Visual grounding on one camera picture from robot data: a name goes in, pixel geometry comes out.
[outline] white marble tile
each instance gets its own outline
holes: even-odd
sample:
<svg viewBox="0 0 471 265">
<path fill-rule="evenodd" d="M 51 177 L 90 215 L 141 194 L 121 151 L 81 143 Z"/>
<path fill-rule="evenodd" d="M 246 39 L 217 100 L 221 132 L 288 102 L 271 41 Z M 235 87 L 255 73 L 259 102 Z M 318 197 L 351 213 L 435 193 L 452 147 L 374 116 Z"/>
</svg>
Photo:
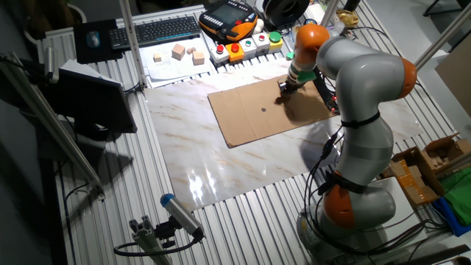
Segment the white marble tile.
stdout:
<svg viewBox="0 0 471 265">
<path fill-rule="evenodd" d="M 190 211 L 307 172 L 317 162 L 339 116 L 229 149 L 208 101 L 209 93 L 278 77 L 288 66 L 280 60 L 146 91 L 174 193 Z M 396 141 L 423 133 L 402 99 L 380 110 Z"/>
</svg>

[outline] keyboard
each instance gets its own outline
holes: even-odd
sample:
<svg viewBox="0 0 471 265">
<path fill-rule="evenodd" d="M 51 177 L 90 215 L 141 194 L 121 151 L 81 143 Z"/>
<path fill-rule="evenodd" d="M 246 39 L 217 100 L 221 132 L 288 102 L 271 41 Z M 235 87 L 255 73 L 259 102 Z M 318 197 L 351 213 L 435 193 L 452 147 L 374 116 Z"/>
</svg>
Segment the keyboard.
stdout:
<svg viewBox="0 0 471 265">
<path fill-rule="evenodd" d="M 199 36 L 199 27 L 194 17 L 174 18 L 165 21 L 152 22 L 134 26 L 140 47 L 153 46 L 176 40 L 189 39 Z M 108 31 L 111 49 L 129 49 L 125 28 Z"/>
</svg>

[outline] table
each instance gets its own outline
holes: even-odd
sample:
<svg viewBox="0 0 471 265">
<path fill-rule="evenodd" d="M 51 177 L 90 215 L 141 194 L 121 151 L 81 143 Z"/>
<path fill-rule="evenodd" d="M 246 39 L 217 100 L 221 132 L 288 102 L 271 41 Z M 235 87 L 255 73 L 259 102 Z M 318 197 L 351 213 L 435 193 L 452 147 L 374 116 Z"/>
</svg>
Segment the table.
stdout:
<svg viewBox="0 0 471 265">
<path fill-rule="evenodd" d="M 196 18 L 204 11 L 203 6 L 170 10 L 161 13 L 135 17 L 137 24 L 177 16 L 193 15 Z M 366 2 L 361 2 L 357 12 L 359 26 L 384 28 L 375 17 Z M 117 20 L 120 27 L 122 20 Z M 395 53 L 393 44 L 375 32 L 357 31 L 358 41 L 385 52 Z M 208 46 L 214 45 L 209 40 Z M 52 46 L 58 50 L 59 64 L 75 58 L 74 36 L 72 29 L 48 32 L 46 39 L 38 46 L 38 55 L 43 60 L 43 51 Z M 289 50 L 284 47 L 281 54 Z M 259 63 L 276 60 L 279 54 L 259 58 Z M 206 74 L 182 80 L 197 80 L 209 75 L 244 68 L 247 62 L 236 66 L 212 68 Z M 123 59 L 90 64 L 100 73 L 124 83 L 131 88 L 137 82 L 132 55 L 126 52 Z M 115 256 L 113 247 L 131 242 L 131 230 L 128 221 L 149 215 L 155 224 L 165 222 L 169 215 L 160 206 L 162 194 L 173 192 L 160 149 L 159 139 L 152 128 L 145 97 L 141 93 L 129 95 L 132 114 L 138 131 L 136 134 L 114 135 L 108 142 L 105 155 L 98 168 L 103 179 L 107 197 L 98 201 L 93 191 L 73 194 L 67 207 L 71 214 L 71 235 L 63 222 L 63 230 L 68 255 L 68 263 L 73 264 L 75 255 L 77 264 L 152 264 L 149 258 L 123 258 Z M 406 102 L 417 118 L 425 133 L 397 142 L 394 153 L 409 147 L 423 148 L 431 140 L 454 133 L 437 103 L 424 88 L 416 87 Z M 58 197 L 66 194 L 85 182 L 73 168 L 65 166 L 63 186 L 56 178 Z M 207 239 L 191 249 L 170 255 L 174 264 L 307 264 L 311 257 L 304 249 L 296 234 L 295 222 L 302 207 L 302 191 L 305 177 L 301 174 L 287 180 L 274 183 L 240 196 L 226 199 L 194 211 L 195 217 L 205 228 Z M 62 200 L 60 209 L 65 220 Z M 428 207 L 419 210 L 420 218 L 438 217 Z M 185 232 L 176 235 L 177 245 L 190 241 Z M 382 257 L 390 261 L 394 256 Z M 359 257 L 336 259 L 338 264 L 345 261 L 355 262 Z"/>
</svg>

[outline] mouse pad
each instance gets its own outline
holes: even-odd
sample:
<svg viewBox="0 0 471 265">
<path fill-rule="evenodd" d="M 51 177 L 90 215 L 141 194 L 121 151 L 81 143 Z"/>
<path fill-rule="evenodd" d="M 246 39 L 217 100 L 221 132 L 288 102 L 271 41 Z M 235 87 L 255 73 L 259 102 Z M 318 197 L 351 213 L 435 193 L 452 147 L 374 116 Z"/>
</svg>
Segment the mouse pad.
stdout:
<svg viewBox="0 0 471 265">
<path fill-rule="evenodd" d="M 106 60 L 116 60 L 123 57 L 122 51 L 111 49 L 108 30 L 116 29 L 114 19 L 97 21 L 74 26 L 75 51 L 78 63 L 98 63 Z M 90 48 L 87 46 L 87 33 L 97 31 L 99 33 L 100 46 Z"/>
</svg>

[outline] green button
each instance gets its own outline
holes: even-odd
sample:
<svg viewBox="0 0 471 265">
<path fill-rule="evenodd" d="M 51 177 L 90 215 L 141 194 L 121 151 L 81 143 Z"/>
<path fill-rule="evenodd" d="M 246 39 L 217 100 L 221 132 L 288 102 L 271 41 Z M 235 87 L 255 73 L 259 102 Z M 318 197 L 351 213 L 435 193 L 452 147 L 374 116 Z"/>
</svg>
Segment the green button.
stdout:
<svg viewBox="0 0 471 265">
<path fill-rule="evenodd" d="M 293 58 L 294 58 L 294 52 L 290 52 L 286 55 L 287 60 L 293 60 Z"/>
<path fill-rule="evenodd" d="M 270 32 L 270 41 L 273 43 L 280 42 L 281 34 L 278 32 Z"/>
</svg>

